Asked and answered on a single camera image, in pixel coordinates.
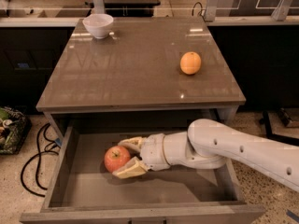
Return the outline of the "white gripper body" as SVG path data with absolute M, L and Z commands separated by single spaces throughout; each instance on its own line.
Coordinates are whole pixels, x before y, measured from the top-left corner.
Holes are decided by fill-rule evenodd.
M 141 147 L 140 157 L 151 171 L 168 169 L 170 165 L 164 156 L 164 134 L 147 137 Z

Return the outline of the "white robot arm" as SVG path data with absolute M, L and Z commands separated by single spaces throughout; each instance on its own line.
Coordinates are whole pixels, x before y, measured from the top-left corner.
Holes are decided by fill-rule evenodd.
M 112 172 L 121 179 L 173 165 L 218 169 L 232 159 L 299 191 L 299 147 L 242 133 L 211 119 L 198 119 L 185 132 L 134 137 L 120 145 L 137 153 Z

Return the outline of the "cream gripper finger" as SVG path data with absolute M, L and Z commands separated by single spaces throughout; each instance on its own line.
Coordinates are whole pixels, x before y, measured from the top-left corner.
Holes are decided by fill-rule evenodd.
M 121 140 L 118 145 L 121 147 L 127 148 L 129 151 L 133 153 L 139 154 L 142 146 L 145 143 L 146 138 L 142 136 L 128 138 Z
M 142 160 L 140 160 L 138 157 L 133 157 L 112 174 L 119 179 L 125 179 L 144 175 L 148 169 L 148 166 Z

